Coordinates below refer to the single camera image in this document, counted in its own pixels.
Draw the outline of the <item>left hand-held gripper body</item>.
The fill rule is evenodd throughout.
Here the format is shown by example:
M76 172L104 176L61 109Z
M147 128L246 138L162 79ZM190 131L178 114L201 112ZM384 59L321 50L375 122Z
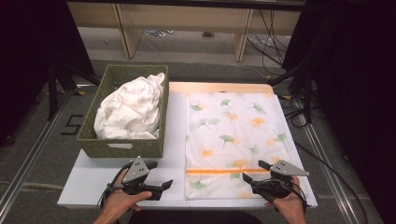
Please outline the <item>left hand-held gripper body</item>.
M145 183L150 171L147 170L144 160L138 156L121 168L113 181L107 184L106 195L118 189L122 189L129 195L136 195L142 191L150 191L152 196L149 199L151 201L159 201L163 192L154 190L154 186Z

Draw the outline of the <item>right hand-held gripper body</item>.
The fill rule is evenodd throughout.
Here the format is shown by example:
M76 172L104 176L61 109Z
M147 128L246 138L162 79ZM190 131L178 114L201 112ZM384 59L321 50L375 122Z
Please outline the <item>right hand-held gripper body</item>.
M272 203L276 198L287 197L293 189L293 176L309 176L309 173L287 161L280 160L270 164L270 178L258 181L256 186L251 187L254 194L261 195L266 201ZM299 197L305 203L306 198L302 190Z

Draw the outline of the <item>green woven basket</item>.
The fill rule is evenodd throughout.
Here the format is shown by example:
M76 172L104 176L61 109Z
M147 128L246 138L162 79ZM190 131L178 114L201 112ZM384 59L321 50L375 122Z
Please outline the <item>green woven basket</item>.
M161 158L163 156L165 122L169 96L167 65L109 65L102 77L86 118L78 132L77 141L90 158ZM99 139L94 130L97 110L103 100L124 83L138 77L164 73L163 95L159 102L158 137L155 139Z

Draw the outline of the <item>leaf-print mesh laundry bag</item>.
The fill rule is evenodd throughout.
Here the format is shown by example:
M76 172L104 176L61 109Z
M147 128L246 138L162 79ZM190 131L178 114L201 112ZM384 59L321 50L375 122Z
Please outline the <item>leaf-print mesh laundry bag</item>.
M252 198L243 175L269 178L260 161L297 162L276 95L196 92L187 96L186 104L187 199Z

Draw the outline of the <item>white cloth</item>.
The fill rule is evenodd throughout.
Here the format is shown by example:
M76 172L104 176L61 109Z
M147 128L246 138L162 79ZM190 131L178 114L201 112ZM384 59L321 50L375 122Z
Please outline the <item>white cloth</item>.
M99 139L156 139L165 74L138 77L110 93L97 109Z

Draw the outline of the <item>person's right hand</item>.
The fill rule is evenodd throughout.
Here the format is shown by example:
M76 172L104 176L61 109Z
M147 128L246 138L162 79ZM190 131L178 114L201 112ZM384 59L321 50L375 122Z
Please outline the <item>person's right hand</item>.
M276 198L272 203L266 203L266 207L274 206L289 224L306 224L304 202L299 197L300 180L297 176L292 177L293 189L285 198Z

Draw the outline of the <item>person's left hand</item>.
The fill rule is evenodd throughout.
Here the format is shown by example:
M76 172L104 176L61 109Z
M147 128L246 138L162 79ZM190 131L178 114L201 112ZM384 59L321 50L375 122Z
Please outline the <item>person's left hand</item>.
M142 191L136 195L126 194L122 189L113 191L105 201L104 208L99 216L115 217L120 219L129 211L139 212L139 202L152 196L150 191Z

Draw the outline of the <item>black metal stand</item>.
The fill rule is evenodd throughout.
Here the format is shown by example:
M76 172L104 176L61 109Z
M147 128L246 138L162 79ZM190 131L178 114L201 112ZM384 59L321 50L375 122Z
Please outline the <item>black metal stand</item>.
M78 85L75 80L72 78L73 75L78 77L82 77L87 80L91 84L98 86L100 84L100 80L96 78L93 74L85 73L82 70L77 69L76 67L64 63L53 63L48 70L48 88L49 88L49 116L48 120L52 120L58 109L60 104L58 103L57 98L57 84L60 84L63 88L64 92L74 92Z
M312 91L312 77L310 71L301 66L296 66L290 69L285 74L275 79L270 79L268 84L271 87L285 81L290 78L291 83L288 87L288 91L292 96L296 96L298 93L304 94L304 104L300 109L301 114L304 115L307 124L311 122L311 91Z

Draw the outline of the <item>black curtain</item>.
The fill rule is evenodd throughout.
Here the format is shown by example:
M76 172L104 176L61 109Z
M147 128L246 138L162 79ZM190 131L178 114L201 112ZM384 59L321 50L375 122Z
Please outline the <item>black curtain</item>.
M66 0L0 0L0 146L48 83L53 63L93 74Z
M328 121L384 224L396 224L396 0L305 0L285 69L335 7L313 79Z

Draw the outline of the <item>light wooden shelf unit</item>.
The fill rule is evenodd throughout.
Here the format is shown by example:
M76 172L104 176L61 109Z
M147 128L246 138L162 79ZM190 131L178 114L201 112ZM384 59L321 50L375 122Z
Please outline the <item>light wooden shelf unit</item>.
M150 6L115 3L67 3L76 26L117 28L125 56L132 58L144 30L170 29L228 33L234 57L243 60L247 35L292 35L300 17L298 11L239 9L225 7Z

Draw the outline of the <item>metal floor rail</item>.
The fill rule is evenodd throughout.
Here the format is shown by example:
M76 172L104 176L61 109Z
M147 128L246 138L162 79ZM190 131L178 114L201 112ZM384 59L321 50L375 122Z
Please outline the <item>metal floor rail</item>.
M14 178L10 181L10 183L7 185L5 193L0 199L0 224L2 224L3 221L6 219L9 210L11 209L15 200L17 199L25 180L33 170L33 167L35 166L42 151L47 145L58 123L58 120L63 113L64 107L69 102L72 95L73 95L72 92L67 92L62 96L60 103L58 104L58 110L55 112L53 117L46 122L43 130L41 131L40 135L37 137L31 149L29 150L29 153L25 157L18 172L15 174Z
M305 126L305 134L310 142L312 153L319 158L322 173L346 224L361 224L352 201L347 197L347 190L343 187L343 183L339 177L332 171L331 163L312 124Z

